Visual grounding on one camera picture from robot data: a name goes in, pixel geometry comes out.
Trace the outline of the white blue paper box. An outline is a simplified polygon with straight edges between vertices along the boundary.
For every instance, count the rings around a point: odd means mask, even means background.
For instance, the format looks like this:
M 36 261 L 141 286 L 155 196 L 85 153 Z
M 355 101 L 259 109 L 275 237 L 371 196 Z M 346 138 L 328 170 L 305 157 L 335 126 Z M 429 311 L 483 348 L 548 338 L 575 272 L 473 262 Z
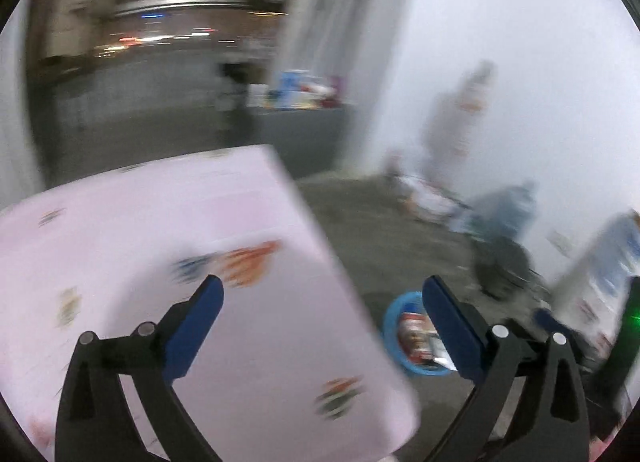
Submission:
M 639 274 L 639 213 L 611 219 L 551 294 L 551 314 L 598 356 L 611 352 L 632 277 Z

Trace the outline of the red white snack bag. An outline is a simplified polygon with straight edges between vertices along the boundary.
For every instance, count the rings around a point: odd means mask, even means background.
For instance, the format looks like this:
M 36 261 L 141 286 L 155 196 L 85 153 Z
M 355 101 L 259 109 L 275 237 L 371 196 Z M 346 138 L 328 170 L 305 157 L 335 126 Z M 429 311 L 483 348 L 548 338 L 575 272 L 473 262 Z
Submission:
M 435 335 L 436 329 L 426 314 L 400 314 L 397 327 L 398 343 L 413 364 L 425 366 L 434 360 L 431 339 Z

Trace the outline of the blue plastic trash basin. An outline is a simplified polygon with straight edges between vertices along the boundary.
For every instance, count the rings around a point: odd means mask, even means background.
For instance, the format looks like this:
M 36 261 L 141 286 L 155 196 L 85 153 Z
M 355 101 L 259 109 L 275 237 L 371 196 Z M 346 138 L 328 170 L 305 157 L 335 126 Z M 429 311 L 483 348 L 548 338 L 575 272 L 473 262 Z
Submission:
M 420 291 L 399 295 L 383 319 L 383 342 L 390 357 L 411 376 L 457 372 L 422 301 Z

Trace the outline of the black round stool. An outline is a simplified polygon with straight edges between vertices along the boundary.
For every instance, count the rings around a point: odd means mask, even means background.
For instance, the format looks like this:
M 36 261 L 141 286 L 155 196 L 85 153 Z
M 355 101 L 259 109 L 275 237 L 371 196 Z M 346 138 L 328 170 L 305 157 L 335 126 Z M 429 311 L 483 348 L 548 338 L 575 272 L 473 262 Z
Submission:
M 474 271 L 480 289 L 497 301 L 514 299 L 532 281 L 528 252 L 505 237 L 492 238 L 475 246 Z

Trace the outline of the large blue water jug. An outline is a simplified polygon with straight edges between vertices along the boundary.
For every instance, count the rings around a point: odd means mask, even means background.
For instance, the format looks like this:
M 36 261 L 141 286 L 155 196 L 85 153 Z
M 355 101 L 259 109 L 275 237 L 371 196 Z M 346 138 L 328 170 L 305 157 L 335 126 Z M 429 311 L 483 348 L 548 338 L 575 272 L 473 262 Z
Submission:
M 538 184 L 525 181 L 480 196 L 454 213 L 448 228 L 477 241 L 520 242 L 537 214 Z

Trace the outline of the pink bed sheet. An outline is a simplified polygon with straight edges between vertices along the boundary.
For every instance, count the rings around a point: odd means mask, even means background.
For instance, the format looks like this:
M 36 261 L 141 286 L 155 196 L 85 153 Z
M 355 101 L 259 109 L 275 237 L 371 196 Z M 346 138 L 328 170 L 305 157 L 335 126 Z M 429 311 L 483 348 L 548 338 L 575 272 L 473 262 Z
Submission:
M 420 424 L 416 393 L 277 154 L 152 161 L 1 214 L 1 392 L 48 461 L 115 461 L 122 429 L 60 413 L 80 345 L 154 337 L 208 276 L 212 329 L 163 367 L 225 461 L 377 461 Z

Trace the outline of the pile of cartons on floor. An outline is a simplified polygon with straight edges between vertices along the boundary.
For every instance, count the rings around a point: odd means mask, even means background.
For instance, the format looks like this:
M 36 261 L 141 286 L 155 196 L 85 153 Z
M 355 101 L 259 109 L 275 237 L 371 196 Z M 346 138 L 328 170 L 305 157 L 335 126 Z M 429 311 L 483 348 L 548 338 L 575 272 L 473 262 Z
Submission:
M 403 208 L 414 219 L 447 224 L 464 208 L 446 188 L 428 176 L 431 157 L 424 151 L 392 151 L 388 156 L 384 181 Z

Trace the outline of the rolled wallpaper tubes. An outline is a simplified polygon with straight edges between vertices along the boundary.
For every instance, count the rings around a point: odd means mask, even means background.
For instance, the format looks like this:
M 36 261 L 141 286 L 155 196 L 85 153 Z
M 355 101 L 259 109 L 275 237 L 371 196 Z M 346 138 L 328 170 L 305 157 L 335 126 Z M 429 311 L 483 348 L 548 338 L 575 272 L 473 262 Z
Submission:
M 497 66 L 482 60 L 452 92 L 439 94 L 424 127 L 428 184 L 450 190 L 469 157 L 476 131 L 486 115 Z

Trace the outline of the grey bedside cabinet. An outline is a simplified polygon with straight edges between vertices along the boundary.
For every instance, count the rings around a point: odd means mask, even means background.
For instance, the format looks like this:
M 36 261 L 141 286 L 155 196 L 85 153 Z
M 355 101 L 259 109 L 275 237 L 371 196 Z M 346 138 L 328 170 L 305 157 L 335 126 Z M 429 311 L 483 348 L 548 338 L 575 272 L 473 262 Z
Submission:
M 350 123 L 348 106 L 248 111 L 240 145 L 270 145 L 292 178 L 333 170 Z

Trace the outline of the blue detergent bottle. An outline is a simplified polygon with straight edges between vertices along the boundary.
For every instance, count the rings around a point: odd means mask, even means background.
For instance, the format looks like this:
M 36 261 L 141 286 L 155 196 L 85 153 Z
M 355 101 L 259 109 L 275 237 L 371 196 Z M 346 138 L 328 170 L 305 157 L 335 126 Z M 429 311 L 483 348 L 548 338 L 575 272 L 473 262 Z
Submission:
M 280 77 L 277 107 L 279 109 L 302 109 L 308 102 L 309 74 L 305 70 L 283 71 Z

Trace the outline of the metal balcony railing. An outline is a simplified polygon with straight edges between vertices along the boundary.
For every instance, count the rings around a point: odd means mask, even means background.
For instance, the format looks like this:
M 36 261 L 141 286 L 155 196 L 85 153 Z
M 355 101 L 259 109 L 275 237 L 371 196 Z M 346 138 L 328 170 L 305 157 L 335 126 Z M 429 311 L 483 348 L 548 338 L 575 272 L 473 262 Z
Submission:
M 76 50 L 38 59 L 27 70 L 27 84 L 62 117 L 73 110 L 107 118 L 213 105 L 231 74 L 258 81 L 287 19 L 281 11 L 245 6 L 116 17 Z

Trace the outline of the grey curtain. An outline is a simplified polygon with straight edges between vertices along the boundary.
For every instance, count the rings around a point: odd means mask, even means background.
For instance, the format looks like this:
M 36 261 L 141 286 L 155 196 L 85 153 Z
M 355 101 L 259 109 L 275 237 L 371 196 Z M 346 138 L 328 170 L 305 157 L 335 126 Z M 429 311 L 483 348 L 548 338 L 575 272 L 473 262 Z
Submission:
M 271 81 L 285 71 L 347 79 L 366 33 L 393 30 L 405 0 L 288 0 L 271 68 Z

